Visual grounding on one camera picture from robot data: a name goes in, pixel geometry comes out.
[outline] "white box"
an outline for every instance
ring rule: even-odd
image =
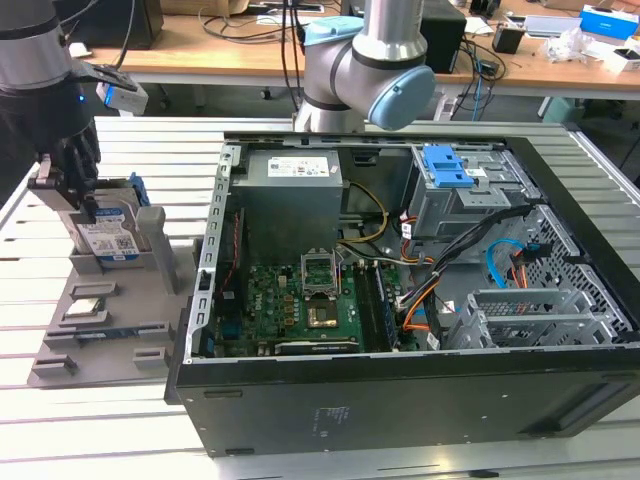
[[[640,53],[631,48],[616,48],[604,57],[604,66],[612,72],[634,72],[640,70]]]

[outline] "blue hard drive label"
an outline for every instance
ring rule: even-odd
[[[131,232],[123,227],[125,215],[120,208],[99,208],[96,223],[78,225],[94,255],[107,261],[133,260],[140,250]]]

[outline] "sticker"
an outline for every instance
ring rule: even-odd
[[[267,166],[269,177],[328,177],[327,157],[273,157]]]
[[[427,334],[427,343],[431,347],[431,350],[440,350],[440,341],[431,332]]]
[[[99,208],[96,223],[78,225],[82,236],[96,257],[104,260],[132,260],[140,251],[133,235],[122,228],[125,216],[120,208]]]
[[[465,169],[465,173],[470,177],[486,177],[487,174],[484,171],[484,168],[467,168]]]
[[[411,224],[410,223],[402,224],[402,238],[411,240]]]
[[[96,338],[107,338],[106,333],[77,333],[74,338],[78,340],[94,340]]]
[[[313,415],[311,436],[327,438],[344,431],[351,413],[350,407],[318,408]]]
[[[455,313],[455,311],[456,311],[456,304],[453,300],[444,302],[444,305],[440,309],[440,313]]]

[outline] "black computer tower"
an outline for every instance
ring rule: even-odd
[[[467,20],[448,0],[425,0],[420,32],[427,39],[427,65],[435,73],[451,73]]]
[[[88,5],[90,0],[53,0],[62,21]],[[129,48],[147,50],[162,30],[164,19],[160,0],[135,0],[136,9]],[[121,48],[127,35],[131,0],[101,1],[87,13],[64,27],[71,42],[82,42],[89,48]]]

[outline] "robotic arm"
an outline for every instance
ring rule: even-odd
[[[328,17],[306,32],[304,102],[296,131],[357,132],[364,119],[398,130],[433,96],[420,34],[424,0],[367,0],[364,21]]]
[[[37,153],[29,188],[53,210],[92,219],[100,150],[81,82],[141,92],[112,67],[71,58],[50,0],[0,0],[0,115]],[[146,94],[138,97],[144,110]]]

